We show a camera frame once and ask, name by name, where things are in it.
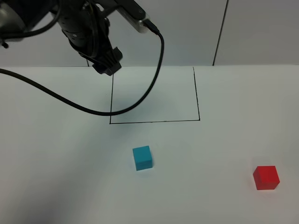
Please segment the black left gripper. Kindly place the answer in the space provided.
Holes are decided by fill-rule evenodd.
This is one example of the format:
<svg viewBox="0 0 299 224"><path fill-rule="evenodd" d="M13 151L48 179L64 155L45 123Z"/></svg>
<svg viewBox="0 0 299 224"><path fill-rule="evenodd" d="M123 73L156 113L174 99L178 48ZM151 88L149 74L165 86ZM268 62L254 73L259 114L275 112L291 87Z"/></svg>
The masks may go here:
<svg viewBox="0 0 299 224"><path fill-rule="evenodd" d="M112 48L109 23L95 1L63 0L58 24L73 49L93 61L93 68L99 74L111 76L121 69L122 52L118 47Z"/></svg>

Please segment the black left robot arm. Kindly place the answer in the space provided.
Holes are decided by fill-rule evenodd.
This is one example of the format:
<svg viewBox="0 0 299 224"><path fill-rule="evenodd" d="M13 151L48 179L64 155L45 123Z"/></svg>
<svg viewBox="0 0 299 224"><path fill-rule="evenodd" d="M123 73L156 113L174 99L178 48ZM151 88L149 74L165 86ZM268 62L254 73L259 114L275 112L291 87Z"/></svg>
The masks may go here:
<svg viewBox="0 0 299 224"><path fill-rule="evenodd" d="M100 10L94 0L2 0L0 43L19 42L59 24L71 47L92 62L100 74L113 75L121 68L122 53L108 38L107 16L114 8Z"/></svg>

